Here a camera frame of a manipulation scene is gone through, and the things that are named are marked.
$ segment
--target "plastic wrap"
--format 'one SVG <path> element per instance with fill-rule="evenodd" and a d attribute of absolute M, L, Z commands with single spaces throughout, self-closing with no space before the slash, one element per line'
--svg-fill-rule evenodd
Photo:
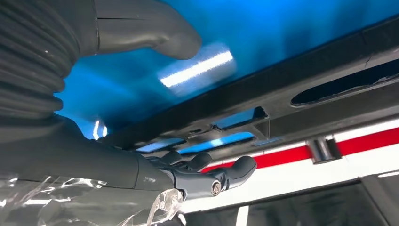
<path fill-rule="evenodd" d="M 0 173 L 0 225 L 149 226 L 171 219 L 184 201 L 178 190 L 170 189 L 142 209 L 132 203 L 134 197 L 110 202 L 114 193 L 104 185 L 98 180 L 54 176 L 25 181 L 16 174 Z"/>

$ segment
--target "red stripe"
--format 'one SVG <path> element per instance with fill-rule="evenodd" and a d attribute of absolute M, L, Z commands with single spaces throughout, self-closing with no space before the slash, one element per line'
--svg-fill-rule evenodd
<path fill-rule="evenodd" d="M 342 155 L 349 155 L 364 152 L 380 147 L 399 144 L 399 128 L 390 129 L 378 133 L 341 141 L 338 147 Z M 276 166 L 285 163 L 296 162 L 300 160 L 310 159 L 311 152 L 306 146 L 287 149 L 280 152 L 257 156 L 254 159 L 258 164 L 258 169 L 269 166 Z M 220 165 L 207 167 L 203 172 L 208 172 L 219 167 L 229 167 L 234 162 L 228 162 Z"/>

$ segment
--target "blue car body panel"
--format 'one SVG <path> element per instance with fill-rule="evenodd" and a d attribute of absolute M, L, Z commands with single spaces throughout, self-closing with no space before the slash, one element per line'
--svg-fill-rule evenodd
<path fill-rule="evenodd" d="M 203 48 L 187 61 L 150 49 L 81 59 L 66 79 L 65 91 L 56 96 L 64 101 L 58 114 L 75 120 L 87 138 L 94 138 L 97 120 L 106 123 L 109 133 L 399 14 L 397 0 L 165 2 L 200 33 Z M 104 126 L 99 126 L 94 133 L 102 136 L 103 132 Z M 237 136 L 181 152 L 201 151 L 237 140 Z M 244 132 L 241 136 L 251 135 Z"/>

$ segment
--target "metal bolt head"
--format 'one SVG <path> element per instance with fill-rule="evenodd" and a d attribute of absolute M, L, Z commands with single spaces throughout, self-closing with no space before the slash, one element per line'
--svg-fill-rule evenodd
<path fill-rule="evenodd" d="M 220 183 L 220 181 L 215 180 L 212 183 L 212 187 L 211 187 L 211 193 L 213 196 L 217 196 L 222 190 L 222 184 Z"/>

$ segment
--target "robotic arm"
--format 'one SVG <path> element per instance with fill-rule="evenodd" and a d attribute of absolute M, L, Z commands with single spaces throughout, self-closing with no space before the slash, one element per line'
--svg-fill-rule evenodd
<path fill-rule="evenodd" d="M 21 180 L 61 175 L 106 181 L 94 199 L 151 205 L 177 188 L 188 198 L 218 195 L 244 183 L 256 168 L 250 157 L 233 167 L 198 173 L 207 154 L 179 162 L 177 153 L 145 159 L 83 137 L 70 119 L 54 114 L 75 62 L 98 53 L 152 48 L 175 59 L 201 46 L 195 30 L 155 0 L 0 0 L 0 171 Z"/>

